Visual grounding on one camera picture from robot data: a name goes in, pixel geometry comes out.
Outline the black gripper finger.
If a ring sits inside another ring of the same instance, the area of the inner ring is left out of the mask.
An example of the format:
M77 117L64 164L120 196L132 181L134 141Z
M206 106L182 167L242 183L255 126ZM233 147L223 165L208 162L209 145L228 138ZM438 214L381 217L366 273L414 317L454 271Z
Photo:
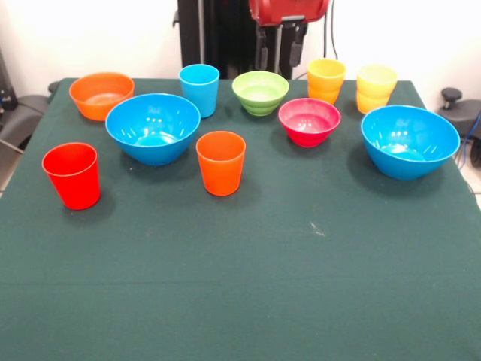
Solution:
M301 62L301 54L304 39L304 26L298 25L295 28L294 38L291 46L291 66L297 67Z
M256 69L265 71L268 64L268 47L265 29L261 26L256 27Z

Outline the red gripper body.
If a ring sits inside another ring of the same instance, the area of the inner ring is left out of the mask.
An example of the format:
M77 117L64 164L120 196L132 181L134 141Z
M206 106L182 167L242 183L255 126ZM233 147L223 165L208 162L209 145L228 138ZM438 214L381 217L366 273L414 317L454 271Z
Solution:
M328 0L249 0L251 17L260 26L278 26L284 22L309 23L321 19Z

